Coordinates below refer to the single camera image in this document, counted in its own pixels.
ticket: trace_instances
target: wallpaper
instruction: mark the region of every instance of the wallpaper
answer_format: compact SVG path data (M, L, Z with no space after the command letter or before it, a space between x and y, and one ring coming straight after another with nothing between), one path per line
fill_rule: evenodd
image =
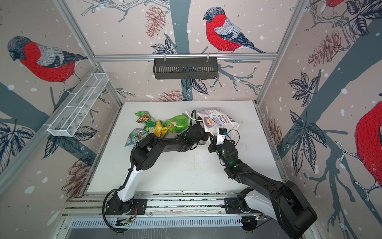
M381 238L380 1L311 0L261 104L323 238Z
M94 53L100 55L151 54L152 46L164 44L166 37L178 54L277 52L296 4L296 0L67 2Z
M0 176L91 69L52 1L0 3ZM104 90L74 137L47 137L0 195L1 238L48 238L83 190L117 106Z
M157 80L152 62L102 62L123 101L255 100L271 60L218 60L216 79Z

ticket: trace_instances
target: white dot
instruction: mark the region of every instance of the white dot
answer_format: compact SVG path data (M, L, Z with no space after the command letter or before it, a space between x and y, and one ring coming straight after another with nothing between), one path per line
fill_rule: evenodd
M34 186L30 186L27 189L25 189L24 193L31 194L33 192L33 190L34 190Z

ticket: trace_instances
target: black metal basket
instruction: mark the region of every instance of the black metal basket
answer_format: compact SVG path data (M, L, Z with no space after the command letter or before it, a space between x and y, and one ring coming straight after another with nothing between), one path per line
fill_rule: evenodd
M217 58L155 58L153 72L157 80L162 79L215 79Z

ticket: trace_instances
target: snack bag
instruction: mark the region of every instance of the snack bag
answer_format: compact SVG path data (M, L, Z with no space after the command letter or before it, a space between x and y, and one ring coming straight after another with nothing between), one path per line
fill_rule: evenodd
M218 136L219 128L226 128L227 132L232 129L237 130L239 128L239 124L226 115L221 109L199 111L197 114L203 119L204 132L210 132L215 136ZM236 131L231 131L229 136L234 136L235 133Z
M149 128L155 127L156 123L148 111L139 111L135 115L139 117L137 123L146 124Z
M168 130L169 127L163 127L160 120L158 120L157 124L154 127L154 130L151 133L155 134L155 136L157 137L164 137Z
M127 138L125 147L128 145L133 145L139 142L139 140L142 138L142 136L147 133L145 130L141 128L135 128Z
M180 133L189 126L189 118L185 114L175 116L167 120L164 127L168 127L171 133Z

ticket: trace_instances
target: bird head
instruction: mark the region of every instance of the bird head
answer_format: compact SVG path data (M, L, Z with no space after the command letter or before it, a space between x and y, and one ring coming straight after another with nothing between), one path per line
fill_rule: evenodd
M16 36L8 42L8 51L9 55L12 57L12 60L26 60L24 54L24 47L26 44L32 42L29 38L24 36Z
M221 7L213 7L206 11L206 13L204 14L203 20L207 20L208 23L211 23L212 20L217 15L224 15L224 14L225 12Z

